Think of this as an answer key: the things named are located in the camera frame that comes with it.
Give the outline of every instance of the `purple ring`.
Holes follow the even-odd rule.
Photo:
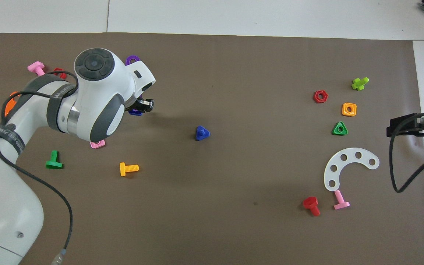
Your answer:
[[[130,55],[129,57],[127,57],[127,60],[125,60],[125,65],[127,66],[131,64],[131,60],[135,60],[137,62],[140,61],[140,58],[136,55]]]

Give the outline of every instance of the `white table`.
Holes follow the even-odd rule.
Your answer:
[[[0,0],[0,32],[151,32],[414,40],[424,112],[424,12],[419,3],[416,0]]]

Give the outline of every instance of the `white robotic arm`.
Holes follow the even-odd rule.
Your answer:
[[[142,61],[125,66],[109,50],[94,48],[81,52],[74,67],[77,85],[53,74],[37,77],[24,91],[45,97],[22,95],[0,124],[0,264],[18,264],[42,228],[40,201],[10,166],[37,128],[97,142],[117,129],[125,110],[153,108],[153,100],[140,97],[155,83]]]

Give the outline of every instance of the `velcro strap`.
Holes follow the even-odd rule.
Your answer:
[[[14,146],[14,149],[17,151],[17,154],[20,155],[22,151],[24,151],[24,141],[22,141],[22,138],[19,136],[19,134],[13,131],[9,126],[0,125],[0,137],[2,139],[5,139],[12,146]]]
[[[62,85],[50,96],[49,104],[47,106],[47,123],[49,124],[50,128],[61,131],[62,133],[64,133],[64,131],[60,130],[59,123],[57,122],[60,106],[65,94],[71,91],[71,89],[74,89],[74,87],[74,84]]]

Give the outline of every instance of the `pink nut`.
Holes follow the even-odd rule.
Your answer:
[[[348,207],[350,205],[349,202],[347,202],[343,199],[343,196],[341,195],[341,191],[336,190],[335,196],[336,196],[336,199],[338,200],[338,204],[334,206],[335,210],[345,208],[345,207]]]
[[[36,73],[40,77],[41,75],[45,74],[44,71],[42,70],[43,67],[45,67],[45,65],[43,65],[41,62],[37,61],[37,62],[34,62],[32,65],[29,65],[27,67],[27,70],[29,70],[33,73]]]
[[[91,145],[91,148],[98,149],[99,147],[103,147],[106,145],[106,142],[104,140],[101,140],[99,142],[89,142]]]

